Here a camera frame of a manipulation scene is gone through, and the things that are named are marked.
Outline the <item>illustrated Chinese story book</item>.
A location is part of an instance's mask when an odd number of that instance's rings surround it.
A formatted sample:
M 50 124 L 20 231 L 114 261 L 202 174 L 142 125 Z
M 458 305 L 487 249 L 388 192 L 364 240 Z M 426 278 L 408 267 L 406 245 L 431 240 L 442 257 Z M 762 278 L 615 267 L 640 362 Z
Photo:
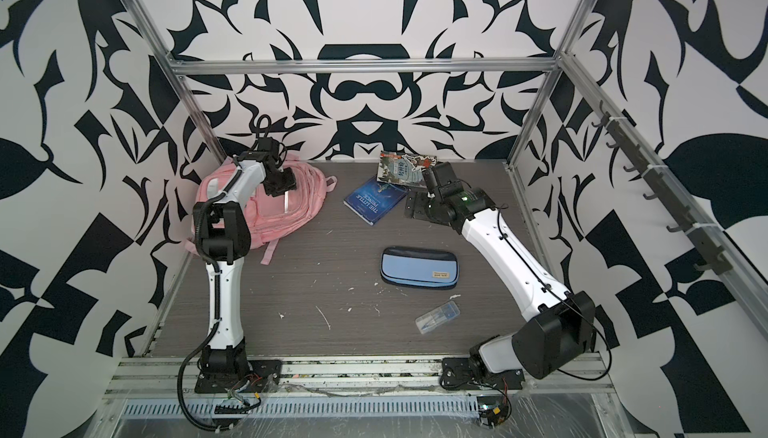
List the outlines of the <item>illustrated Chinese story book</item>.
M 433 155 L 382 151 L 376 179 L 380 183 L 425 189 L 423 172 L 438 162 L 438 158 Z

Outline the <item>pink student backpack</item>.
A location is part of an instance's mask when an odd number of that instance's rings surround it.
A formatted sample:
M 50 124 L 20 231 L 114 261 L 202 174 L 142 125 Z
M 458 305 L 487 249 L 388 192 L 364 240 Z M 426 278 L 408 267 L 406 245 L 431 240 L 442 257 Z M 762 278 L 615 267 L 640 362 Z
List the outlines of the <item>pink student backpack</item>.
M 271 197 L 260 184 L 247 202 L 244 216 L 251 235 L 251 249 L 266 247 L 261 264 L 268 265 L 281 238 L 310 222 L 322 208 L 326 195 L 336 188 L 336 176 L 326 176 L 319 168 L 288 153 L 286 169 L 293 171 L 296 188 Z

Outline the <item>blue pencil case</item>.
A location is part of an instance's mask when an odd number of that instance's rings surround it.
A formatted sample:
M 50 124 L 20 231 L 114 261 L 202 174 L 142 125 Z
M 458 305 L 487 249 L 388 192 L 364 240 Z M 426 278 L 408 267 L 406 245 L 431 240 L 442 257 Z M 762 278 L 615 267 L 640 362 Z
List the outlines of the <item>blue pencil case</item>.
M 459 263 L 450 251 L 390 246 L 382 252 L 380 275 L 397 286 L 452 289 L 459 279 Z

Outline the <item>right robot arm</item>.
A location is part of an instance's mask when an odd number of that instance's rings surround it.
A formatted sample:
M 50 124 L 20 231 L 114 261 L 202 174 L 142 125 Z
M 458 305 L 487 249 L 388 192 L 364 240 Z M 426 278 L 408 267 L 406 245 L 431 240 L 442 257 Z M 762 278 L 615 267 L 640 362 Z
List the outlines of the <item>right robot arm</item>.
M 470 352 L 481 374 L 522 369 L 542 379 L 585 353 L 596 332 L 595 304 L 555 279 L 506 223 L 502 207 L 457 177 L 451 164 L 424 168 L 426 190 L 414 195 L 416 219 L 460 234 L 485 258 L 517 304 L 525 324 Z

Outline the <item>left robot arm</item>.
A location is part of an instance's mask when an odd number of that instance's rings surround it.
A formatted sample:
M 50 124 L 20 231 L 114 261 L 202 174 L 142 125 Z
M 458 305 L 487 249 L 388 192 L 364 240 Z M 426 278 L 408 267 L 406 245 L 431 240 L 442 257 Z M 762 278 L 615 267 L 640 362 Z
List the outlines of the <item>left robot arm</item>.
M 251 372 L 240 314 L 240 281 L 251 232 L 245 210 L 260 186 L 269 196 L 296 188 L 296 179 L 283 164 L 282 143 L 258 138 L 233 156 L 234 172 L 193 210 L 193 245 L 205 262 L 210 296 L 209 331 L 193 354 L 200 357 L 204 377 L 242 379 Z

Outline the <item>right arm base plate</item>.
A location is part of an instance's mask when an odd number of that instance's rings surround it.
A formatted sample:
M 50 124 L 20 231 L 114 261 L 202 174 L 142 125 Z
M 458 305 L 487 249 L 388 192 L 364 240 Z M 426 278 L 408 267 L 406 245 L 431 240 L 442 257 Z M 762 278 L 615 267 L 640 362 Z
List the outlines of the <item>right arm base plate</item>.
M 441 360 L 439 386 L 448 391 L 492 389 L 519 391 L 524 388 L 522 369 L 491 373 L 473 357 L 445 357 Z

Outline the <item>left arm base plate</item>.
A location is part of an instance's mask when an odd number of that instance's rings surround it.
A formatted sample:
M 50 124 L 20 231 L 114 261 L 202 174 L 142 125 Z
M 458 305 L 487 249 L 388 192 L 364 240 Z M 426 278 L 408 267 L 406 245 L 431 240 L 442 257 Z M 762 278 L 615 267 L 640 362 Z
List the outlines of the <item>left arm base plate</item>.
M 201 371 L 194 391 L 197 394 L 225 394 L 228 390 L 238 393 L 270 391 L 280 383 L 283 361 L 279 359 L 248 360 L 249 367 L 242 376 L 236 372 Z

